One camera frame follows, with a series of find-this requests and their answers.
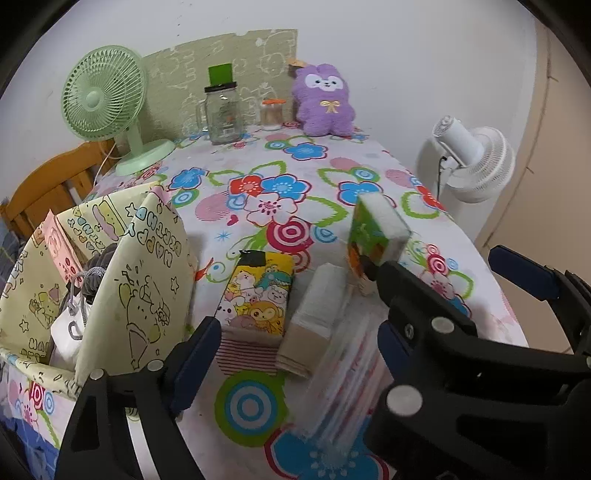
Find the clear plastic packet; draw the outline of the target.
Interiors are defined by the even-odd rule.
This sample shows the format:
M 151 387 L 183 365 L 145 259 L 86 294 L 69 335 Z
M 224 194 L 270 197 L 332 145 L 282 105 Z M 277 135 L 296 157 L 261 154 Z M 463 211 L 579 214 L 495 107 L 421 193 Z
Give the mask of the clear plastic packet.
M 385 375 L 378 330 L 387 317 L 379 297 L 349 298 L 294 411 L 294 433 L 339 460 L 352 449 Z

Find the red striped cloth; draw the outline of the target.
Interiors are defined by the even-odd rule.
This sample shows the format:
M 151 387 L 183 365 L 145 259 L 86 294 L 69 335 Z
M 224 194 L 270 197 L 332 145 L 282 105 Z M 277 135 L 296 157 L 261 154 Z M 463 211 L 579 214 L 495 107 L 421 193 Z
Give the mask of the red striped cloth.
M 228 332 L 223 331 L 215 361 L 226 376 L 240 371 L 255 371 L 276 376 L 277 350 L 277 346 L 236 340 Z

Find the green tissue pack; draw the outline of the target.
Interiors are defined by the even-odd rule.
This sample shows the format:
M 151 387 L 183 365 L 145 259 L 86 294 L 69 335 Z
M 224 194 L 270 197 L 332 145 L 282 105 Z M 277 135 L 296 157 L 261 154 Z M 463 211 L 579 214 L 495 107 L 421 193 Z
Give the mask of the green tissue pack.
M 390 199 L 379 192 L 360 194 L 349 229 L 349 267 L 360 293 L 376 291 L 380 266 L 398 261 L 411 237 L 411 230 Z

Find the cartoon animal tissue pack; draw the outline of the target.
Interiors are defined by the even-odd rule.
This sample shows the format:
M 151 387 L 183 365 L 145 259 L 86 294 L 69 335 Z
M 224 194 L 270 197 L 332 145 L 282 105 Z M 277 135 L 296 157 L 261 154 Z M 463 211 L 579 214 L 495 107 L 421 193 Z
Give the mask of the cartoon animal tissue pack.
M 223 330 L 242 341 L 279 344 L 294 280 L 288 254 L 243 250 L 215 310 Z

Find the beige door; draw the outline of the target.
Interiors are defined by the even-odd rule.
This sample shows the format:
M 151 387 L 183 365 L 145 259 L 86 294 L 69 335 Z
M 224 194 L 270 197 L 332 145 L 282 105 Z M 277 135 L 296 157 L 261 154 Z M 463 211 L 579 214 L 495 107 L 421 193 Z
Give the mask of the beige door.
M 590 86 L 560 40 L 536 26 L 537 65 L 510 185 L 476 240 L 505 245 L 559 271 L 590 278 Z

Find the yellow fabric storage box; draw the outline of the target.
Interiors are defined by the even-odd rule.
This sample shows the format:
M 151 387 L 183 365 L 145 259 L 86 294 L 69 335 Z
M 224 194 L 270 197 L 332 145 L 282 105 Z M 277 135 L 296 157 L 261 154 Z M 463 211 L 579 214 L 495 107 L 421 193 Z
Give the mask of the yellow fabric storage box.
M 56 215 L 82 265 L 113 243 L 73 371 L 50 365 L 50 328 L 69 292 L 50 257 L 42 223 L 1 294 L 1 358 L 30 380 L 74 399 L 95 369 L 137 371 L 165 358 L 185 334 L 197 259 L 167 193 L 147 183 Z

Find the white standing fan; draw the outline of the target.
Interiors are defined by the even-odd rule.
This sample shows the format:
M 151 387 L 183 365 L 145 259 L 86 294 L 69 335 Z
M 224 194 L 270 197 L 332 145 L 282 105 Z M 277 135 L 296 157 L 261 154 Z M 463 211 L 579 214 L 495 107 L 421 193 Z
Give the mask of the white standing fan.
M 423 145 L 417 174 L 436 197 L 447 191 L 462 203 L 479 204 L 504 190 L 515 167 L 514 150 L 500 130 L 468 128 L 446 115 Z

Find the blue plaid pillow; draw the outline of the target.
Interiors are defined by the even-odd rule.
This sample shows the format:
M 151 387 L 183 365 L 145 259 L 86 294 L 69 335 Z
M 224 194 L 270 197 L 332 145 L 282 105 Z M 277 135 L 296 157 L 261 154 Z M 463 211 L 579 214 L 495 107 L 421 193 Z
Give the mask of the blue plaid pillow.
M 4 289 L 10 273 L 17 261 L 21 249 L 21 241 L 11 231 L 3 219 L 0 219 L 0 287 Z

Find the floral tablecloth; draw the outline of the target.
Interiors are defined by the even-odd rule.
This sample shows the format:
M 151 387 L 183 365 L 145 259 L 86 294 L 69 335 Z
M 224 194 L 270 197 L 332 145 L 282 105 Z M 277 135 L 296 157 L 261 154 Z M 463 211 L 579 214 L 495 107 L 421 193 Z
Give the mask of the floral tablecloth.
M 109 173 L 93 199 L 159 183 L 178 211 L 197 253 L 194 319 L 211 313 L 243 250 L 294 259 L 294 293 L 325 263 L 346 266 L 346 242 L 360 194 L 386 195 L 412 237 L 402 256 L 411 272 L 475 319 L 487 338 L 525 345 L 511 306 L 484 259 L 443 205 L 377 141 L 305 136 L 294 126 L 253 130 L 235 144 L 181 141 L 164 160 L 127 176 Z M 1 362 L 1 423 L 24 452 L 36 479 L 53 477 L 71 400 Z M 226 376 L 216 361 L 181 423 L 188 445 L 214 479 L 387 479 L 389 466 L 363 446 L 341 467 L 283 425 L 297 381 L 240 371 Z

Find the wooden bed headboard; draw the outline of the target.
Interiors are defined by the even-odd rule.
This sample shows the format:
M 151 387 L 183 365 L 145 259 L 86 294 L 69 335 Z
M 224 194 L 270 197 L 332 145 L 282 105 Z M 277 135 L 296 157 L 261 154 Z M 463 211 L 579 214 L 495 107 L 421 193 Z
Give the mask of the wooden bed headboard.
M 48 160 L 28 175 L 9 200 L 2 202 L 2 219 L 20 239 L 28 239 L 49 210 L 60 213 L 75 206 L 71 188 L 80 199 L 91 192 L 93 174 L 107 153 L 118 155 L 114 140 L 86 142 Z M 106 170 L 115 164 L 112 157 L 104 165 Z

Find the purple plush bunny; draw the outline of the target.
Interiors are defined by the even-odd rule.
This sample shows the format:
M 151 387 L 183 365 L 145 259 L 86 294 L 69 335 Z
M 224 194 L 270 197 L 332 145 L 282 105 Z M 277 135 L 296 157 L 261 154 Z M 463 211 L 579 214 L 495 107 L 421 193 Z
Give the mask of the purple plush bunny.
M 356 112 L 349 104 L 349 86 L 334 65 L 298 68 L 291 93 L 294 96 L 295 118 L 305 135 L 353 135 Z

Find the cotton swab jar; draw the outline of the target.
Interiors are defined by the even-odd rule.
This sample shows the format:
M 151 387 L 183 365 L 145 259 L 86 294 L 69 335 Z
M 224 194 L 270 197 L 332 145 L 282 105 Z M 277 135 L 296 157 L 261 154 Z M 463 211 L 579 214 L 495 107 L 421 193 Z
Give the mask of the cotton swab jar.
M 283 126 L 283 99 L 264 99 L 260 102 L 259 119 L 260 127 L 266 131 L 280 130 Z

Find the green desk fan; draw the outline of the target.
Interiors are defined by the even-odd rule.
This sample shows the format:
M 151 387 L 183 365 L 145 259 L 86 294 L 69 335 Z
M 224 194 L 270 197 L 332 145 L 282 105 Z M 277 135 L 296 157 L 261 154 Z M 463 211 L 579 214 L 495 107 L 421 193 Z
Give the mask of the green desk fan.
M 140 172 L 175 149 L 168 139 L 145 143 L 138 117 L 147 95 L 147 74 L 133 50 L 107 45 L 88 52 L 70 71 L 61 94 L 69 129 L 86 141 L 127 139 L 129 152 L 117 161 L 118 176 Z

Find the glass jar green cup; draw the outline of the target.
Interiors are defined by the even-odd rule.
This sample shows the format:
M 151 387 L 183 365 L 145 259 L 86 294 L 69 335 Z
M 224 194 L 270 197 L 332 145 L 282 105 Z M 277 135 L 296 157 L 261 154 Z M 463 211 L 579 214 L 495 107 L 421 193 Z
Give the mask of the glass jar green cup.
M 204 87 L 204 100 L 197 106 L 197 119 L 204 123 L 213 145 L 238 142 L 245 132 L 238 84 L 233 80 L 231 63 L 210 66 L 209 84 Z

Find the green patterned board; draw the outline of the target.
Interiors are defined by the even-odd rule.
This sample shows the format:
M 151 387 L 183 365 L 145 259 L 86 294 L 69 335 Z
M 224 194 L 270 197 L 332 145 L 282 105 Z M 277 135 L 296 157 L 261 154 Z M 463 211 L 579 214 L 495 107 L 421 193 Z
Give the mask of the green patterned board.
M 197 116 L 205 88 L 236 83 L 245 124 L 259 121 L 266 99 L 290 99 L 288 61 L 297 57 L 297 30 L 253 30 L 189 41 L 143 58 L 148 84 L 139 115 L 142 139 L 179 140 L 205 127 Z

